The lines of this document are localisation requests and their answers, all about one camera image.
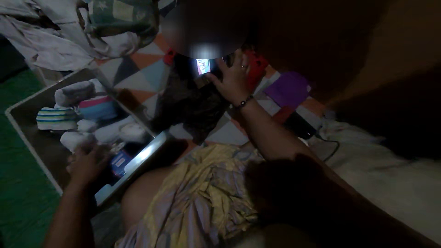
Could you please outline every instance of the red object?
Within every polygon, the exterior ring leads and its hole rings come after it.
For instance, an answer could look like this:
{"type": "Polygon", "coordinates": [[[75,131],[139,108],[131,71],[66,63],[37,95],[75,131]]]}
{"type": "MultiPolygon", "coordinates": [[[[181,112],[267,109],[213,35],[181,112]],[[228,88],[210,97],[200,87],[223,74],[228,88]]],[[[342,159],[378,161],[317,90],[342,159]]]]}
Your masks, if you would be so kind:
{"type": "Polygon", "coordinates": [[[265,75],[265,68],[269,63],[254,50],[245,50],[244,53],[248,56],[248,66],[250,67],[250,72],[247,75],[247,87],[249,91],[253,92],[265,75]]]}
{"type": "Polygon", "coordinates": [[[294,113],[295,109],[292,109],[290,106],[282,107],[275,115],[273,115],[273,120],[280,125],[285,123],[288,117],[294,113]]]}
{"type": "Polygon", "coordinates": [[[167,50],[167,54],[164,55],[164,64],[171,66],[173,64],[173,58],[175,57],[176,52],[172,48],[167,50]]]}

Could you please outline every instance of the green floor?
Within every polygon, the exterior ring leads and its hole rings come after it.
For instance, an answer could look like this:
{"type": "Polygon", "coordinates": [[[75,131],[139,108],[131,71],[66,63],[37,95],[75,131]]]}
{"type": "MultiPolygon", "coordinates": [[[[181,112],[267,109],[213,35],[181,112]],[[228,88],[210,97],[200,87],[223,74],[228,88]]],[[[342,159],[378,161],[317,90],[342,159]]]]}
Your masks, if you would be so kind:
{"type": "Polygon", "coordinates": [[[0,238],[5,248],[39,247],[59,199],[4,115],[9,106],[40,87],[30,70],[0,83],[0,238]]]}

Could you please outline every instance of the black device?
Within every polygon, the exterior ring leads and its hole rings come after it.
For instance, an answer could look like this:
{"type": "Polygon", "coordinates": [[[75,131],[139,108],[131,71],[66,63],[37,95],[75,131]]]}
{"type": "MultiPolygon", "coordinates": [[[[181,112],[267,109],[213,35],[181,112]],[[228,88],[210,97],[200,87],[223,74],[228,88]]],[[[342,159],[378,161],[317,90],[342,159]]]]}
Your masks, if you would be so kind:
{"type": "Polygon", "coordinates": [[[317,130],[313,128],[305,119],[303,119],[296,111],[294,111],[283,123],[283,125],[294,132],[294,134],[302,139],[309,139],[315,135],[317,130]]]}

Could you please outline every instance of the folded sock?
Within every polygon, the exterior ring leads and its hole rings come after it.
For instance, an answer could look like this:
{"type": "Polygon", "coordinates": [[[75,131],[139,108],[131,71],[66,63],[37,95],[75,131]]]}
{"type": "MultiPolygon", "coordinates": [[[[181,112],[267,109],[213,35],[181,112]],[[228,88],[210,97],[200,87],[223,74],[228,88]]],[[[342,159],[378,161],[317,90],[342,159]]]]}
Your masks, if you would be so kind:
{"type": "Polygon", "coordinates": [[[115,103],[110,96],[97,96],[81,101],[79,108],[87,120],[108,120],[117,116],[115,103]]]}
{"type": "Polygon", "coordinates": [[[40,130],[69,130],[77,128],[77,115],[71,108],[53,109],[44,107],[37,114],[37,127],[40,130]]]}
{"type": "Polygon", "coordinates": [[[95,95],[95,85],[89,81],[73,83],[55,91],[55,103],[70,107],[95,95]]]}
{"type": "Polygon", "coordinates": [[[65,132],[60,138],[60,142],[69,151],[74,153],[75,148],[79,145],[90,143],[94,141],[93,134],[91,133],[79,133],[79,132],[65,132]]]}
{"type": "Polygon", "coordinates": [[[118,122],[115,122],[113,124],[110,124],[108,126],[102,127],[97,129],[93,134],[95,135],[95,138],[103,143],[103,144],[109,144],[115,142],[119,137],[119,130],[120,127],[134,122],[135,120],[133,117],[129,116],[123,120],[120,120],[118,122]]]}
{"type": "Polygon", "coordinates": [[[126,142],[145,143],[147,131],[138,123],[132,122],[120,127],[119,137],[126,142]]]}
{"type": "Polygon", "coordinates": [[[80,120],[77,122],[78,125],[78,131],[79,132],[94,132],[98,124],[95,121],[91,120],[80,120]]]}
{"type": "Polygon", "coordinates": [[[89,82],[93,83],[93,86],[95,87],[95,94],[96,95],[107,95],[107,92],[104,88],[104,86],[100,83],[98,79],[91,79],[89,82]]]}

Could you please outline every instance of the triangle pattern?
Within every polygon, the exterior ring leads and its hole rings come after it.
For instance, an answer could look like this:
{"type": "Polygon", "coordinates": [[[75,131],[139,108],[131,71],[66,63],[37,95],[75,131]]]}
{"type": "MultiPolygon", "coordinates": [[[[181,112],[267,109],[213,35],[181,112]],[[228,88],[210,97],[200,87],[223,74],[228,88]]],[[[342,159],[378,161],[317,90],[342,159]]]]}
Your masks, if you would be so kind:
{"type": "Polygon", "coordinates": [[[162,34],[157,34],[155,40],[153,41],[164,53],[167,52],[170,47],[164,39],[162,34]]]}
{"type": "Polygon", "coordinates": [[[137,102],[142,104],[150,97],[156,95],[156,92],[150,92],[150,91],[143,91],[143,90],[131,90],[129,89],[130,93],[132,93],[133,97],[136,99],[137,102]]]}
{"type": "Polygon", "coordinates": [[[114,86],[116,89],[131,89],[131,90],[143,90],[154,92],[154,88],[150,85],[150,83],[146,80],[144,74],[139,71],[130,77],[124,79],[120,83],[114,86]]]}
{"type": "Polygon", "coordinates": [[[164,55],[164,52],[154,42],[139,49],[137,53],[164,55]]]}
{"type": "Polygon", "coordinates": [[[134,53],[130,55],[130,58],[133,60],[133,62],[136,64],[136,66],[139,69],[143,69],[158,60],[162,61],[162,58],[164,55],[158,55],[158,54],[144,54],[144,53],[134,53]]]}
{"type": "Polygon", "coordinates": [[[167,83],[167,78],[164,78],[165,67],[166,65],[162,62],[162,60],[159,60],[141,70],[150,86],[156,92],[159,92],[167,83]]]}

